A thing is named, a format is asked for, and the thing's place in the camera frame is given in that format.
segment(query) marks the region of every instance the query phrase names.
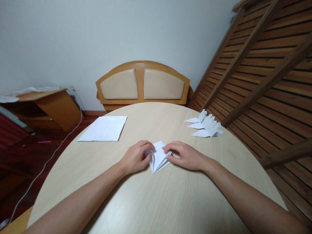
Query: right hand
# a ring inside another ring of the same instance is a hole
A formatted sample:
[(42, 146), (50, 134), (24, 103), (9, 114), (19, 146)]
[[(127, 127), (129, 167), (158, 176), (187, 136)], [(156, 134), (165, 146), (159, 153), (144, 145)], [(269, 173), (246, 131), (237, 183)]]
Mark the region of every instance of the right hand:
[(190, 170), (205, 170), (206, 165), (209, 163), (211, 158), (200, 153), (188, 144), (182, 141), (173, 141), (162, 148), (165, 153), (169, 150), (176, 150), (180, 153), (180, 158), (175, 158), (172, 155), (168, 155), (166, 158), (173, 164)]

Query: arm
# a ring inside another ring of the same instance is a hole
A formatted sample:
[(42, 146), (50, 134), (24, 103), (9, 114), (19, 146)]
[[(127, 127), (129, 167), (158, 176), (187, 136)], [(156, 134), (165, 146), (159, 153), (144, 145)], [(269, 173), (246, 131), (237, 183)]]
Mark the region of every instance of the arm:
[(143, 153), (148, 149), (155, 149), (149, 141), (131, 146), (118, 163), (66, 197), (24, 233), (80, 233), (120, 180), (147, 166), (151, 155), (143, 159)]
[(211, 159), (193, 147), (174, 141), (163, 150), (180, 153), (180, 159), (167, 159), (181, 167), (205, 172), (221, 190), (229, 203), (253, 233), (310, 233), (300, 221), (281, 206), (229, 172), (216, 160)]

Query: white wall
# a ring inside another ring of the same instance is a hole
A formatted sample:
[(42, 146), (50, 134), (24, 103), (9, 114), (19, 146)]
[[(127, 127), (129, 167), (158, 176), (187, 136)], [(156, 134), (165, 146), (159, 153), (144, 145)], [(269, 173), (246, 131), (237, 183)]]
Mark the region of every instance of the white wall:
[(85, 109), (103, 110), (95, 81), (133, 60), (168, 65), (188, 77), (195, 90), (237, 2), (2, 0), (0, 59), (12, 69), (1, 70), (0, 94), (73, 85)]

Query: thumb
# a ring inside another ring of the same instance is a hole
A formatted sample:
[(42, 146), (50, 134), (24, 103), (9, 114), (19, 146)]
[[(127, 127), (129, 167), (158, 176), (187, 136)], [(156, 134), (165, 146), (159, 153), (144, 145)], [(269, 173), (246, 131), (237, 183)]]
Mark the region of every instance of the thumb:
[(142, 166), (145, 168), (147, 164), (149, 164), (150, 160), (152, 159), (152, 154), (149, 154), (142, 162)]
[(177, 164), (177, 165), (181, 166), (181, 161), (180, 161), (180, 159), (175, 158), (175, 157), (172, 156), (172, 155), (166, 156), (166, 159), (167, 159), (169, 162), (173, 163), (173, 164)]

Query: forearm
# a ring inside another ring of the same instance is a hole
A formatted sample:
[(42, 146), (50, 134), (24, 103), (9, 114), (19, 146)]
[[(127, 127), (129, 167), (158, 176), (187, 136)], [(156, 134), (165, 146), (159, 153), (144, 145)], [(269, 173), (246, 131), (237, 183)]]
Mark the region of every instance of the forearm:
[(207, 158), (204, 172), (214, 181), (253, 233), (308, 233), (308, 229), (281, 206), (217, 161)]
[(113, 165), (61, 201), (25, 233), (80, 233), (124, 176), (119, 164)]

